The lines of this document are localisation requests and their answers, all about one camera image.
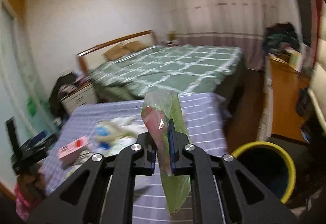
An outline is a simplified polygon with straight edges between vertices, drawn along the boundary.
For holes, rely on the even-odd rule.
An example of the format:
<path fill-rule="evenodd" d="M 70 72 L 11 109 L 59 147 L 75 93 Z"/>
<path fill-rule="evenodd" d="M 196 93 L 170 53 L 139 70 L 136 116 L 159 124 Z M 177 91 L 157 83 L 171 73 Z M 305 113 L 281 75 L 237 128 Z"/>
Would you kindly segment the green pink plastic wrapper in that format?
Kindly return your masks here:
<path fill-rule="evenodd" d="M 191 191 L 190 176 L 175 176 L 170 166 L 169 121 L 175 131 L 189 135 L 177 94 L 168 91 L 150 92 L 145 96 L 141 118 L 157 147 L 162 187 L 170 215 L 178 213 Z"/>

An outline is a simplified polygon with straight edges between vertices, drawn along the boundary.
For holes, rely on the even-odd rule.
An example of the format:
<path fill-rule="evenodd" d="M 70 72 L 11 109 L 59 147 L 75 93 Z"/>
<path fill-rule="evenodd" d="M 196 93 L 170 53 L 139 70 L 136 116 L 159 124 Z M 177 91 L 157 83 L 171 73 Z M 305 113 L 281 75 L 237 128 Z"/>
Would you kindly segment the yellow rimmed dark trash bin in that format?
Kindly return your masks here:
<path fill-rule="evenodd" d="M 288 202 L 296 185 L 296 168 L 282 147 L 271 142 L 255 141 L 240 146 L 232 152 L 232 156 L 283 204 Z"/>

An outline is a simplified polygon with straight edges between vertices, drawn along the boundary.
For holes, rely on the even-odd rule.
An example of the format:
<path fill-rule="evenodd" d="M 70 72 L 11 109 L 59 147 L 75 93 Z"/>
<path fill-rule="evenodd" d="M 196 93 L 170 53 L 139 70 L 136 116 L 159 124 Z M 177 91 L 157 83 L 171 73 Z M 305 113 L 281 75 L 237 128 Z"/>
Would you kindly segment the pink small box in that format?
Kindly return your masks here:
<path fill-rule="evenodd" d="M 80 153 L 87 148 L 88 138 L 82 136 L 77 140 L 70 142 L 69 144 L 61 147 L 58 150 L 58 159 L 62 161 L 64 165 L 68 165 L 76 161 Z"/>

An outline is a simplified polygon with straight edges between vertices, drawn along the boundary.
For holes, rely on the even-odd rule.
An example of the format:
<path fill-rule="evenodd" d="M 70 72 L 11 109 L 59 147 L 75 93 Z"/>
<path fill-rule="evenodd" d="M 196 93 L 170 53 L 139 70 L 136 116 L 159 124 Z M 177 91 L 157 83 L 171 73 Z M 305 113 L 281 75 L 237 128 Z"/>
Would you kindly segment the white blue crumpled wrapper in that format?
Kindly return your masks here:
<path fill-rule="evenodd" d="M 147 132 L 144 124 L 138 124 L 135 116 L 116 117 L 96 124 L 95 141 L 105 148 L 126 147 L 134 144 L 140 134 Z"/>

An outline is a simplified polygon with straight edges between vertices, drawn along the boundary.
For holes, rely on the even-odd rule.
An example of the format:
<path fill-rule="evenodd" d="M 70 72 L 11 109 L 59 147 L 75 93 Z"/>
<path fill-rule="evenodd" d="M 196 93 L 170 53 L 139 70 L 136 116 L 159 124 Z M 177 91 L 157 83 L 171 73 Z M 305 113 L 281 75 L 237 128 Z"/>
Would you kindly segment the purple checked tablecloth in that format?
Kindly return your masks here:
<path fill-rule="evenodd" d="M 176 177 L 171 172 L 169 146 L 163 140 L 173 130 L 187 144 L 223 156 L 227 152 L 223 116 L 228 113 L 224 103 L 225 98 L 215 93 L 150 93 L 144 100 L 78 107 L 45 159 L 45 193 L 74 175 L 63 152 L 77 140 L 82 140 L 82 147 L 73 161 L 80 165 L 119 159 L 123 151 L 134 150 L 149 162 L 150 173 L 136 175 L 133 223 L 192 223 L 189 176 Z"/>

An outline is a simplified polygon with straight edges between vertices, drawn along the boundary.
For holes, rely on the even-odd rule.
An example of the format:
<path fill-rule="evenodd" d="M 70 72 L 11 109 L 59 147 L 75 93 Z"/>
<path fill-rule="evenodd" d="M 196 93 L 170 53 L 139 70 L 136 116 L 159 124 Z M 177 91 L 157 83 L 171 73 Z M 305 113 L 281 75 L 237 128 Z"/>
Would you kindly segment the black chair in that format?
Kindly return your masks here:
<path fill-rule="evenodd" d="M 30 173 L 34 166 L 48 156 L 48 151 L 57 142 L 57 134 L 48 136 L 45 131 L 20 145 L 16 133 L 14 118 L 6 121 L 7 135 L 10 139 L 13 155 L 12 168 L 16 175 Z"/>

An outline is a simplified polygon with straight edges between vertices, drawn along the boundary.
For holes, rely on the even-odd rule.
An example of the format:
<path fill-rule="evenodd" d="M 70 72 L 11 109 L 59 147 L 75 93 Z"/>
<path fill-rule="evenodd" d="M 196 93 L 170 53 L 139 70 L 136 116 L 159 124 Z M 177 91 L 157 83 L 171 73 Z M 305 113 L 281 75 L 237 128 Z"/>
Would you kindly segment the black jacket on cabinet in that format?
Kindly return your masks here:
<path fill-rule="evenodd" d="M 68 95 L 69 92 L 64 92 L 63 90 L 71 84 L 74 87 L 76 79 L 77 77 L 74 73 L 60 76 L 57 79 L 49 97 L 50 111 L 55 117 L 59 117 L 62 120 L 68 117 L 67 111 L 62 105 L 61 100 Z"/>

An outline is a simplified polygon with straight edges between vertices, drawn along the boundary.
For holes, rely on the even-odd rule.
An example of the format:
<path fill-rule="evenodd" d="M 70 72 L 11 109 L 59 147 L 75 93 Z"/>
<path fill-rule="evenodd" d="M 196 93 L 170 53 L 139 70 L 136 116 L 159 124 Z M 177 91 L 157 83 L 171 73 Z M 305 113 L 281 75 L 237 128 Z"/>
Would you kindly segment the white bedside drawer cabinet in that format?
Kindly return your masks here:
<path fill-rule="evenodd" d="M 61 104 L 69 115 L 79 106 L 96 104 L 97 102 L 98 98 L 91 82 L 84 84 L 61 100 Z"/>

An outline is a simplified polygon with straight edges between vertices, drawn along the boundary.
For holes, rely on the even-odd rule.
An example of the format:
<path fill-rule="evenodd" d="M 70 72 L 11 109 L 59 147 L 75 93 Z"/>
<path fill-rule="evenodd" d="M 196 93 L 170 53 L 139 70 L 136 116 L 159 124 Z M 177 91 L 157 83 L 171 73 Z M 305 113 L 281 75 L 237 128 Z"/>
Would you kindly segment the wooden top white dresser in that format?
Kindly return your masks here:
<path fill-rule="evenodd" d="M 309 85 L 309 79 L 288 64 L 265 57 L 264 110 L 258 128 L 258 141 L 270 138 L 307 144 L 302 137 L 303 118 L 296 111 L 299 91 Z"/>

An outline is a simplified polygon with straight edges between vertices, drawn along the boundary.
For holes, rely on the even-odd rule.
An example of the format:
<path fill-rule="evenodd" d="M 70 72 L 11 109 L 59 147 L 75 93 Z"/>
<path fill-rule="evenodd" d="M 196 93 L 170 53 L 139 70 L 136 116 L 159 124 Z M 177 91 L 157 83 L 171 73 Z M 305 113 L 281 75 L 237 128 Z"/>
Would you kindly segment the green plaid bed duvet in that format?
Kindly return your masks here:
<path fill-rule="evenodd" d="M 239 47 L 151 46 L 89 70 L 99 99 L 140 100 L 149 92 L 215 92 L 230 98 L 244 69 Z"/>

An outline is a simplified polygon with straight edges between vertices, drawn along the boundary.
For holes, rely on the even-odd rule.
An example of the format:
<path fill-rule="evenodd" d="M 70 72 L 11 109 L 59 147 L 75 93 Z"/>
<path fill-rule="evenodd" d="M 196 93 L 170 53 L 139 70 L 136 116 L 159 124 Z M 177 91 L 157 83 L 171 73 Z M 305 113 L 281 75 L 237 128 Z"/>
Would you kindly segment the wooden bed headboard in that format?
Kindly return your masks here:
<path fill-rule="evenodd" d="M 146 46 L 158 45 L 159 39 L 153 30 L 141 31 L 135 34 L 122 36 L 117 39 L 101 43 L 89 49 L 86 49 L 76 55 L 79 70 L 84 74 L 93 68 L 97 68 L 104 63 L 107 58 L 103 54 L 117 45 L 124 46 L 128 42 L 140 41 Z"/>

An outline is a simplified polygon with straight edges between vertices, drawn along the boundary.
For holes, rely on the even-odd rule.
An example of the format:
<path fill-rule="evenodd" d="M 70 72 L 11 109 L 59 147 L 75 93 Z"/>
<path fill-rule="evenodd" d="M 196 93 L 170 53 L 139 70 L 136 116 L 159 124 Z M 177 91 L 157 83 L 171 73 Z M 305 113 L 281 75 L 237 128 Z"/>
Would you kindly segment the cream puffer jacket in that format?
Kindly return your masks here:
<path fill-rule="evenodd" d="M 319 38 L 316 62 L 313 68 L 311 82 L 308 88 L 314 111 L 325 132 L 325 100 L 326 100 L 326 71 L 325 71 L 325 40 Z"/>

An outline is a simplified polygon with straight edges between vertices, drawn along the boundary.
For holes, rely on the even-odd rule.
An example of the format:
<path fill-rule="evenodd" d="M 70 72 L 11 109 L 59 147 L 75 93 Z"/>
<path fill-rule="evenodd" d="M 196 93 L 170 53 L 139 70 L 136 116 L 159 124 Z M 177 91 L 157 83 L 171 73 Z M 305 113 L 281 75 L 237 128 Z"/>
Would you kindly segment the brown pillow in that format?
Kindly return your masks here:
<path fill-rule="evenodd" d="M 125 45 L 117 44 L 105 51 L 102 55 L 107 61 L 115 61 L 129 53 L 131 53 L 131 50 L 126 48 Z"/>
<path fill-rule="evenodd" d="M 149 45 L 146 45 L 142 43 L 141 41 L 132 41 L 128 42 L 124 46 L 126 49 L 128 49 L 130 52 L 138 52 L 140 50 L 146 49 L 149 47 Z"/>

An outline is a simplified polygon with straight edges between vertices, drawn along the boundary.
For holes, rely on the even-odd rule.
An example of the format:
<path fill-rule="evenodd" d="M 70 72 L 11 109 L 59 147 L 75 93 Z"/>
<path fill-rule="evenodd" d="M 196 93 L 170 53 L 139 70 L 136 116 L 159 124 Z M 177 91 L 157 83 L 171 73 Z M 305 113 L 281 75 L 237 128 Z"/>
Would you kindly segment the pile of dark clothes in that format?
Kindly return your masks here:
<path fill-rule="evenodd" d="M 274 26 L 265 29 L 261 46 L 265 56 L 269 53 L 279 55 L 286 47 L 299 51 L 300 41 L 294 26 L 290 22 L 276 23 Z"/>

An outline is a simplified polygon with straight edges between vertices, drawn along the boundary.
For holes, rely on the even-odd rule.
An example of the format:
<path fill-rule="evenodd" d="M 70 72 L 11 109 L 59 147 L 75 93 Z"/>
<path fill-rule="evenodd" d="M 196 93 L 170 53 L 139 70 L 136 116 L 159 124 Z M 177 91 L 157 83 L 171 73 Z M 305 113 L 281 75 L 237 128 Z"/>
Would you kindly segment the pink striped curtain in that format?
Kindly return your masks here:
<path fill-rule="evenodd" d="M 280 22 L 282 0 L 164 0 L 169 31 L 180 44 L 236 46 L 247 68 L 264 64 L 267 27 Z"/>

